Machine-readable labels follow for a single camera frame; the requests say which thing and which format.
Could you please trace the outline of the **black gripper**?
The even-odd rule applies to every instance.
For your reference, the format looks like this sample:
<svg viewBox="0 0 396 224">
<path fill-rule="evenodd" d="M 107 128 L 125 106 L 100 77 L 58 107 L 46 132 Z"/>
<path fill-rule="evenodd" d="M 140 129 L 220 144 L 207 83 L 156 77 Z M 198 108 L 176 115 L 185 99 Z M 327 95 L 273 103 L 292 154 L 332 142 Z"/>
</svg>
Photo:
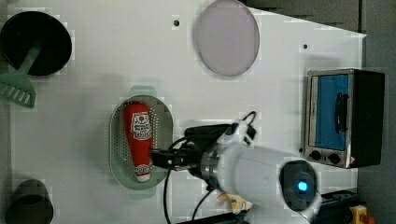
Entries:
<svg viewBox="0 0 396 224">
<path fill-rule="evenodd" d="M 203 151 L 193 142 L 183 143 L 179 148 L 151 149 L 149 151 L 154 166 L 173 171 L 198 169 Z"/>
</svg>

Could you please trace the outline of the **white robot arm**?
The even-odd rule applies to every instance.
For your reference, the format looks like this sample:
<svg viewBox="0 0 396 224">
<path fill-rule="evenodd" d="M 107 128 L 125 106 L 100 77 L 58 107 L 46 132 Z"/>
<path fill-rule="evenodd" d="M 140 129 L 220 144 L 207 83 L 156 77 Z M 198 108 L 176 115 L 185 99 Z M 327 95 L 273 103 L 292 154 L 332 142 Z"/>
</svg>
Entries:
<svg viewBox="0 0 396 224">
<path fill-rule="evenodd" d="M 318 176 L 306 160 L 254 143 L 253 125 L 190 127 L 170 147 L 149 151 L 167 171 L 187 170 L 210 189 L 252 204 L 248 224 L 312 224 L 321 206 Z"/>
</svg>

